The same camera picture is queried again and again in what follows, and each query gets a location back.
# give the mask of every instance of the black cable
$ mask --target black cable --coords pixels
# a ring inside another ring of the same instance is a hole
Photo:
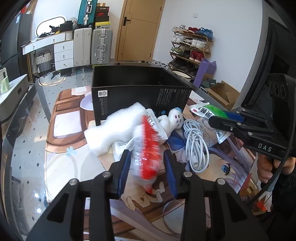
[[[281,160],[279,167],[277,168],[275,173],[272,175],[271,179],[269,179],[269,181],[264,185],[264,187],[254,197],[252,197],[249,201],[247,201],[247,203],[246,203],[247,205],[251,205],[254,201],[256,201],[257,198],[259,198],[270,187],[270,185],[273,183],[273,181],[277,178],[277,176],[280,175],[281,171],[283,170],[284,164],[290,155],[290,151],[291,151],[293,140],[294,140],[295,126],[296,126],[295,115],[296,115],[296,88],[295,88],[295,92],[294,92],[293,124],[292,124],[291,136],[290,136],[284,157]]]

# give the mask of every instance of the green packet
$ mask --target green packet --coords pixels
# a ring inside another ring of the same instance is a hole
[[[189,107],[190,107],[190,111],[192,113],[194,113],[200,117],[203,117],[205,119],[209,119],[211,116],[219,116],[222,118],[229,119],[224,111],[220,110],[219,108],[217,108],[211,104],[208,104],[205,106],[200,106],[200,104],[194,104]],[[227,137],[230,136],[230,133],[227,131],[215,129],[215,133],[216,133],[217,140],[218,140],[219,144],[221,144]]]

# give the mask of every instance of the drawer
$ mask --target drawer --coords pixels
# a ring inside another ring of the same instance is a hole
[[[36,49],[39,49],[51,44],[59,43],[62,41],[65,41],[65,33],[55,34],[33,43],[33,49],[36,50]]]
[[[71,58],[71,59],[55,62],[55,67],[56,67],[56,70],[74,67],[74,60]]]
[[[27,53],[32,52],[33,50],[34,50],[34,49],[33,49],[33,43],[28,44],[28,45],[22,47],[22,54],[25,55],[25,54],[27,54]]]
[[[73,58],[73,49],[63,51],[63,52],[58,52],[58,53],[55,52],[54,53],[54,61],[55,62],[59,62],[59,61],[71,59],[71,58]]]
[[[67,41],[67,42],[55,44],[54,45],[54,53],[73,49],[73,42],[74,41]]]

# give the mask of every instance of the glass table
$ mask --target glass table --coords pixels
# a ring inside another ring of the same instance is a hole
[[[53,71],[34,84],[20,103],[3,140],[1,191],[8,223],[25,238],[43,211],[72,178],[93,179],[115,161],[112,149],[102,156],[92,153],[83,131],[95,125],[94,113],[83,103],[91,93],[93,69],[81,66]],[[194,104],[189,99],[188,105]],[[185,118],[193,117],[187,109]],[[206,125],[207,141],[215,132]],[[186,165],[181,133],[178,143],[165,143],[177,161]],[[250,172],[255,156],[230,136],[209,148],[210,165],[201,177],[219,177],[239,191]],[[184,201],[174,201],[166,181],[163,164],[152,193],[128,176],[120,200],[111,200],[113,230],[116,237],[133,240],[179,240]],[[89,239],[89,199],[86,200],[84,240]]]

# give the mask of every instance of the black box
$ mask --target black box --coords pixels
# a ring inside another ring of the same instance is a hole
[[[108,16],[108,12],[96,12],[96,17]]]
[[[96,12],[109,12],[110,7],[97,7]]]
[[[96,17],[96,23],[99,23],[99,22],[108,22],[108,21],[109,21],[109,16]]]
[[[185,108],[192,88],[176,74],[146,63],[108,63],[94,66],[92,99],[96,125],[115,111],[139,102],[156,117],[175,107]]]

